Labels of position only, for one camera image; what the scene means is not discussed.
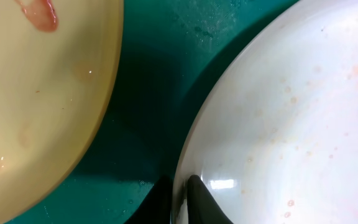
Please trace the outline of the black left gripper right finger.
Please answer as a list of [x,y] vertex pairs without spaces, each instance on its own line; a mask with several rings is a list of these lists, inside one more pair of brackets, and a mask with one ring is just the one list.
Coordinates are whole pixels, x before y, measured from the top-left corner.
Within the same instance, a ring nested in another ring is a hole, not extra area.
[[232,224],[198,175],[186,183],[189,224]]

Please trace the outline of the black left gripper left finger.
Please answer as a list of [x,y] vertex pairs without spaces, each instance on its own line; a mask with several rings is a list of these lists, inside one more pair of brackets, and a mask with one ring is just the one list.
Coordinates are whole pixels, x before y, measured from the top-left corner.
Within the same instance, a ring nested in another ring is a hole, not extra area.
[[169,224],[172,206],[172,179],[163,176],[151,188],[132,215],[133,224]]

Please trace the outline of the white plate with ketchup streak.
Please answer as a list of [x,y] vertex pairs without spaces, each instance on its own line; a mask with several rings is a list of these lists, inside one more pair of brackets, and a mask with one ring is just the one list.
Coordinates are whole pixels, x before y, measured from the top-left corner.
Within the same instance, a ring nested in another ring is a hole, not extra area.
[[173,184],[187,223],[198,175],[234,223],[358,223],[358,0],[302,0],[230,64]]

